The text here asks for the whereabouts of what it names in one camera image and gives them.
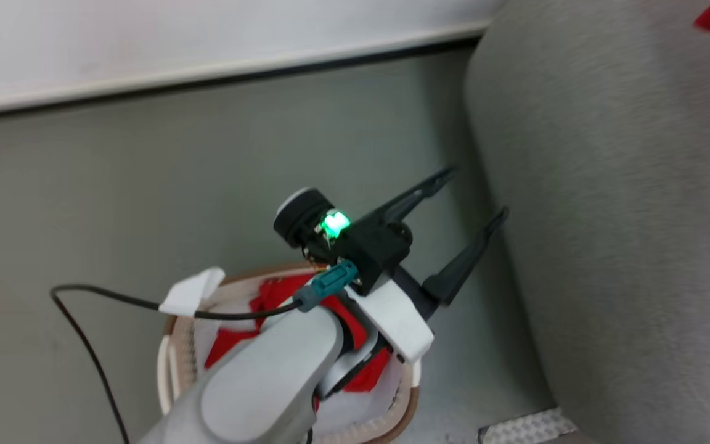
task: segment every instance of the basket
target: basket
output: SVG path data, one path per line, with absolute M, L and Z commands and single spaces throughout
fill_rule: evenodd
M 234 278 L 225 278 L 219 290 L 210 298 L 202 301 L 200 310 L 215 310 L 223 303 L 247 303 L 255 298 L 259 293 L 259 285 L 269 278 L 281 278 L 282 276 L 296 276 L 305 273 L 313 273 L 315 270 L 309 264 L 296 264 L 265 270 L 259 273 L 251 273 Z M 171 410 L 172 404 L 185 393 L 197 379 L 203 375 L 205 369 L 202 363 L 205 362 L 206 343 L 212 346 L 214 334 L 218 331 L 220 321 L 209 321 L 194 319 L 186 316 L 169 316 L 166 328 L 163 333 L 160 348 L 158 348 L 158 399 L 161 410 L 166 415 Z M 391 373 L 395 379 L 387 381 L 386 374 Z M 350 444 L 358 442 L 391 442 L 402 433 L 412 416 L 418 403 L 420 385 L 420 361 L 415 365 L 405 365 L 400 363 L 395 357 L 386 366 L 383 376 L 380 378 L 375 390 L 382 390 L 377 396 L 387 396 L 390 406 L 384 415 L 370 418 L 361 418 L 363 421 L 353 419 L 342 424 L 327 425 L 323 422 L 323 408 L 326 402 L 334 402 L 339 393 L 333 394 L 327 401 L 323 402 L 319 411 L 318 423 L 314 426 L 313 442 L 321 444 Z

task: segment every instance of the teal connector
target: teal connector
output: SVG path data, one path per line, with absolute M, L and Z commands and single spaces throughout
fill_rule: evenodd
M 327 296 L 341 292 L 355 278 L 357 278 L 355 264 L 351 261 L 341 262 L 315 276 L 310 284 L 295 292 L 292 300 L 300 301 L 301 306 L 298 309 L 307 312 L 318 306 Z

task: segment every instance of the white board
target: white board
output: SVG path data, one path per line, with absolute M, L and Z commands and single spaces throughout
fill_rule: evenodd
M 501 0 L 0 0 L 0 110 L 482 33 Z

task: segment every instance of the glowing green led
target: glowing green led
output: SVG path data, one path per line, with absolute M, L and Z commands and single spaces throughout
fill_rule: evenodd
M 344 213 L 337 211 L 325 216 L 320 225 L 322 229 L 325 230 L 325 233 L 327 233 L 328 239 L 336 239 L 341 233 L 341 230 L 349 227 L 349 219 L 347 219 L 347 216 L 344 216 Z

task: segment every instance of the black cable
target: black cable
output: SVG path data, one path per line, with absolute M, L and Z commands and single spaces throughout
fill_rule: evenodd
M 113 417 L 115 417 L 116 419 L 116 426 L 119 427 L 119 433 L 120 435 L 122 435 L 122 441 L 124 441 L 124 444 L 130 444 L 130 438 L 128 438 L 128 432 L 124 427 L 124 422 L 122 421 L 122 416 L 119 413 L 119 408 L 116 407 L 116 401 L 115 399 L 113 399 L 113 393 L 111 393 L 111 386 L 109 385 L 108 377 L 106 377 L 106 372 L 104 372 L 104 368 L 102 367 L 102 365 L 100 365 L 100 360 L 98 360 L 98 356 L 95 354 L 95 350 L 92 349 L 92 345 L 91 343 L 89 343 L 87 335 L 85 335 L 84 331 L 81 330 L 81 326 L 78 325 L 76 319 L 73 318 L 73 315 L 71 315 L 70 312 L 67 310 L 65 304 L 62 303 L 61 300 L 59 300 L 60 292 L 90 292 L 96 295 L 112 298 L 112 300 L 116 300 L 122 303 L 140 306 L 142 308 L 155 311 L 158 311 L 158 309 L 160 308 L 160 304 L 154 303 L 152 301 L 140 300 L 139 298 L 134 298 L 133 296 L 123 295 L 118 292 L 112 292 L 112 290 L 104 289 L 103 287 L 98 287 L 96 285 L 89 284 L 57 285 L 56 287 L 53 287 L 53 289 L 51 289 L 50 291 L 51 300 L 54 301 L 59 311 L 61 311 L 62 314 L 65 315 L 65 318 L 67 319 L 68 323 L 73 326 L 73 329 L 74 331 L 76 331 L 76 334 L 78 335 L 79 339 L 81 339 L 81 342 L 84 343 L 84 347 L 87 349 L 89 357 L 92 359 L 92 363 L 95 364 L 95 369 L 98 371 L 100 381 L 102 382 L 102 385 L 104 385 L 104 390 L 106 390 L 106 397 L 108 398 L 109 405 L 111 406 L 111 413 L 113 413 Z M 269 316 L 279 314 L 281 315 L 282 313 L 294 310 L 299 306 L 301 306 L 300 301 L 292 301 L 292 303 L 289 303 L 285 306 L 280 306 L 279 308 L 276 308 L 274 310 L 259 311 L 256 313 L 211 313 L 208 311 L 197 311 L 194 313 L 194 318 L 222 321 L 241 321 L 244 319 L 258 319 L 267 318 Z

